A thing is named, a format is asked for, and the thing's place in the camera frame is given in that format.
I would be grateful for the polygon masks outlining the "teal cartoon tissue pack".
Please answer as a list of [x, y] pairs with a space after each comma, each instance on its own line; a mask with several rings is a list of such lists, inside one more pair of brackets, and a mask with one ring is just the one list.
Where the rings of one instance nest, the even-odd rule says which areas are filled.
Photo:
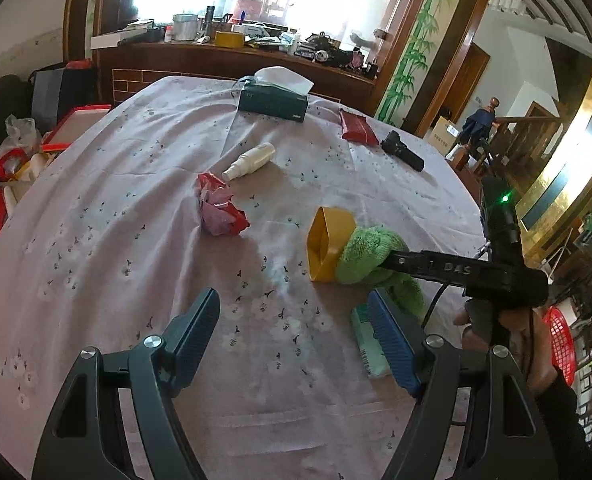
[[351, 311], [351, 325], [369, 379], [389, 376], [391, 370], [381, 344], [375, 337], [366, 304], [360, 304]]

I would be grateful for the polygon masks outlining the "green fluffy cloth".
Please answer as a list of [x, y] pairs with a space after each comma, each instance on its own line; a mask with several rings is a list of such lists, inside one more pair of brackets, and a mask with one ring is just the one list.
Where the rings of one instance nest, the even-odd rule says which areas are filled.
[[336, 263], [335, 278], [343, 285], [384, 287], [401, 310], [421, 318], [426, 310], [421, 286], [410, 274], [381, 267], [392, 252], [406, 252], [407, 244], [383, 226], [357, 226]]

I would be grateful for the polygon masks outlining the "yellow tape roll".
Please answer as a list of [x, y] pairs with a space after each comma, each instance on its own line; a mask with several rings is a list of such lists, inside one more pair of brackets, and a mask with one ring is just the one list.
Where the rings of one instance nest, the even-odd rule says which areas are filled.
[[320, 207], [307, 236], [309, 278], [317, 283], [334, 283], [336, 266], [355, 230], [351, 211], [337, 207]]

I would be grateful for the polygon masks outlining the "red plastic mesh basket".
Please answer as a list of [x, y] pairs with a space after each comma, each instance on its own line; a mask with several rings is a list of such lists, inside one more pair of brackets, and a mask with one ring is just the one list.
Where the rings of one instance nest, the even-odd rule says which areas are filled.
[[576, 346], [565, 315], [558, 307], [552, 306], [546, 311], [543, 321], [550, 330], [552, 363], [561, 370], [567, 385], [571, 386], [576, 376]]

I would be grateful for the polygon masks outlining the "gold black pillar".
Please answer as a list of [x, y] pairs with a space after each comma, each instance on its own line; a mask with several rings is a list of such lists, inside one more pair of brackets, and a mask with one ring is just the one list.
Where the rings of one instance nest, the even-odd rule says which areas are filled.
[[592, 202], [592, 78], [567, 132], [516, 212], [524, 258], [537, 266]]

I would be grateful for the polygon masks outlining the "wooden staircase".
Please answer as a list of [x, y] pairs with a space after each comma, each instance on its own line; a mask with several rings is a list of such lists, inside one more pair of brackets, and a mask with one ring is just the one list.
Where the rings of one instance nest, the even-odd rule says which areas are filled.
[[498, 124], [491, 140], [477, 150], [458, 146], [448, 162], [477, 204], [486, 176], [504, 179], [516, 200], [524, 196], [566, 132], [559, 117], [502, 117]]

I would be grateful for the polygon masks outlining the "crumpled red pink wrapper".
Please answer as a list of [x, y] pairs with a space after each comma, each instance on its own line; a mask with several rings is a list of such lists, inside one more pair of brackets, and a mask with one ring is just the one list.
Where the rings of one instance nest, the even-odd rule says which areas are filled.
[[211, 172], [197, 177], [201, 223], [212, 236], [235, 236], [249, 228], [246, 214], [233, 204], [233, 192]]

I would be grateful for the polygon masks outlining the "brown cardboard box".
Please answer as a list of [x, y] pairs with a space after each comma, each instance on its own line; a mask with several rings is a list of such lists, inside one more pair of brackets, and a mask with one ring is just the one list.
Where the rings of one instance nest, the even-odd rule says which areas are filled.
[[456, 144], [460, 130], [451, 120], [440, 116], [433, 126], [424, 136], [424, 140], [433, 146], [442, 156], [448, 155]]

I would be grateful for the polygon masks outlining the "dark blue jacket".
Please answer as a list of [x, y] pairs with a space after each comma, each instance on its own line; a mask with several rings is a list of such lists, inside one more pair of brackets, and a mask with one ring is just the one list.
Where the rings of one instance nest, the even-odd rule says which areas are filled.
[[474, 114], [471, 114], [465, 120], [465, 124], [458, 136], [458, 142], [476, 146], [481, 142], [488, 141], [495, 119], [493, 107], [478, 108]]

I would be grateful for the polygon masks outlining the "black handheld device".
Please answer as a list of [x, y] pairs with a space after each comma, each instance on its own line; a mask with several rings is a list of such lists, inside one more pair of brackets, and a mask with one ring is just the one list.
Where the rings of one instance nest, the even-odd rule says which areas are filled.
[[381, 141], [381, 148], [386, 154], [399, 158], [415, 171], [422, 172], [424, 170], [424, 159], [410, 150], [401, 141], [399, 133], [395, 130], [391, 130]]

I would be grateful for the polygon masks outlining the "white spray bottle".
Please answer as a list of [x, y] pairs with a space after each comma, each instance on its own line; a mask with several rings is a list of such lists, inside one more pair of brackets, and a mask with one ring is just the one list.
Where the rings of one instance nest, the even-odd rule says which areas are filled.
[[262, 143], [247, 152], [241, 154], [229, 168], [223, 171], [222, 177], [225, 182], [253, 174], [258, 169], [271, 162], [275, 155], [275, 146], [271, 143]]

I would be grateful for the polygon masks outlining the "dark red snack packet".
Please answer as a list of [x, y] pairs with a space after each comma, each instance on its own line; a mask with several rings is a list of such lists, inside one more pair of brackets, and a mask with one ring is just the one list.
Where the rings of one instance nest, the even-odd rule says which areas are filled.
[[343, 140], [366, 146], [378, 146], [379, 141], [364, 116], [341, 110], [341, 137]]

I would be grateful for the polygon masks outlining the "green tissue box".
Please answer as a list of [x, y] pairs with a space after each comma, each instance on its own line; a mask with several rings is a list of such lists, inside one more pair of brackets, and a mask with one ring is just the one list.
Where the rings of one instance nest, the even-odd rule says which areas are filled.
[[237, 109], [270, 117], [303, 122], [313, 82], [284, 66], [261, 68], [238, 79], [241, 86]]

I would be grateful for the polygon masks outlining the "wooden sideboard counter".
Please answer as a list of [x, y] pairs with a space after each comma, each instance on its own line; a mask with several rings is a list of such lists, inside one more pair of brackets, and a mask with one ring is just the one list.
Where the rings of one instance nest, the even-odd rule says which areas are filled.
[[372, 115], [373, 80], [281, 52], [253, 48], [230, 49], [213, 44], [147, 42], [97, 50], [98, 95], [103, 103], [128, 100], [153, 82], [168, 76], [238, 80], [270, 66], [284, 66], [314, 82], [316, 96]]

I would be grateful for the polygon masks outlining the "bamboo painted panel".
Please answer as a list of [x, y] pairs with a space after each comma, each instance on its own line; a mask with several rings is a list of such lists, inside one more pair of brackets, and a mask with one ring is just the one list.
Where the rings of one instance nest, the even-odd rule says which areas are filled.
[[424, 0], [375, 117], [400, 127], [433, 64], [458, 0]]

